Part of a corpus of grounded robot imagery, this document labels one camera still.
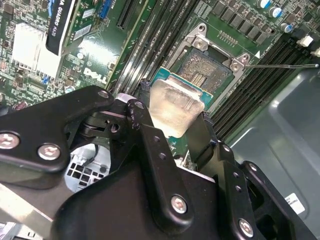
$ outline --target motherboard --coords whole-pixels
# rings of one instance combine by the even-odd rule
[[[245,111],[235,106],[243,89],[254,85],[250,94],[268,99],[282,83],[275,76],[294,71],[263,66],[320,57],[317,0],[0,0],[0,7],[0,103],[10,111],[89,85],[139,97],[160,69],[207,96],[202,110],[226,129],[227,110]],[[282,56],[284,47],[292,51]],[[277,80],[272,91],[267,79]],[[264,82],[268,90],[256,96]],[[185,151],[183,144],[174,153]]]

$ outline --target heatsink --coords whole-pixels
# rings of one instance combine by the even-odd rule
[[[55,79],[59,77],[62,57],[46,48],[47,34],[26,23],[15,26],[12,49],[12,62],[19,68],[34,72],[40,77]]]

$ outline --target silver screw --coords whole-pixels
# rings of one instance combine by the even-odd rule
[[[230,148],[227,145],[223,145],[224,150],[226,150],[227,152],[230,152]]]
[[[56,160],[60,156],[60,150],[53,144],[44,144],[38,149],[38,155],[43,160]]]
[[[13,149],[18,146],[20,139],[13,133],[0,133],[0,149]]]
[[[203,43],[201,40],[198,40],[196,43],[195,43],[195,46],[197,49],[201,49],[203,47]]]
[[[179,196],[173,196],[171,198],[171,205],[173,209],[179,214],[184,214],[187,211],[187,204],[185,200],[183,200]]]
[[[233,70],[234,72],[238,72],[239,71],[239,65],[238,63],[233,63],[231,65],[231,70]]]
[[[144,109],[145,108],[144,105],[139,101],[136,101],[134,104],[140,109]]]
[[[252,229],[251,225],[244,219],[239,220],[239,226],[244,233],[249,238],[252,238],[254,236],[254,230]]]
[[[257,171],[257,167],[255,165],[253,165],[252,163],[249,163],[249,166],[253,171],[255,171],[255,172]]]
[[[106,91],[101,90],[98,92],[98,94],[100,97],[103,97],[105,99],[109,98],[109,94]]]

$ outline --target dimm slot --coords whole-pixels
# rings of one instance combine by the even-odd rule
[[[305,51],[302,53],[302,50],[296,48],[295,43],[291,40],[282,39],[260,62],[264,64],[303,64],[308,57],[309,53]],[[212,117],[218,138],[225,140],[233,131],[236,131],[256,109],[269,100],[272,93],[293,72],[292,69],[281,68],[251,71]]]

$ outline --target green circuit board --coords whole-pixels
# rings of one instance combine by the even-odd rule
[[[1,2],[0,8],[0,103],[16,106],[21,102],[28,106],[46,101],[62,94],[97,85],[105,88],[117,64],[118,58],[136,27],[136,21],[146,8],[142,0],[136,6],[132,22],[123,30],[117,27],[119,14],[124,2],[114,1],[106,19],[100,20],[97,28],[91,32],[77,48],[62,58],[63,64],[59,77],[44,82],[37,72],[20,71],[12,61],[15,26],[27,23],[38,30],[47,31],[50,18],[48,2],[25,0]],[[5,12],[5,5],[10,5],[14,13]]]
[[[316,31],[319,26],[316,15],[317,6],[309,0],[299,1],[299,4],[293,0],[271,2],[271,5],[283,9],[282,16],[277,19],[268,17],[268,10],[257,8],[255,0],[221,1],[225,8],[240,15],[252,26],[259,19],[257,28],[261,32],[265,31],[265,25],[268,26],[266,29],[268,37],[261,44],[242,34],[221,16],[217,16],[214,13],[217,2],[216,0],[140,0],[137,2],[128,27],[120,29],[117,27],[117,21],[125,1],[114,0],[107,18],[99,21],[97,28],[84,39],[77,50],[64,57],[59,78],[46,83],[43,83],[43,79],[36,72],[26,71],[22,73],[22,82],[15,81],[18,67],[12,63],[11,53],[16,24],[24,22],[39,30],[48,29],[49,3],[46,0],[1,2],[0,93],[2,104],[13,106],[25,101],[28,105],[33,105],[88,85],[98,85],[114,90],[116,93],[133,93],[141,80],[151,80],[160,66],[166,67],[175,48],[199,23],[207,25],[206,37],[228,53],[233,56],[249,53],[251,64],[259,61],[258,52],[262,58],[283,34],[280,25],[288,18],[293,26],[305,24],[318,34]],[[7,12],[8,5],[14,9],[12,14]],[[303,17],[307,14],[311,15],[311,20],[305,22]],[[130,78],[122,78],[128,63],[135,66],[134,77],[131,72],[131,75],[128,75],[131,76]],[[178,72],[181,64],[177,61],[171,69]],[[229,77],[211,94],[219,96],[232,79]]]

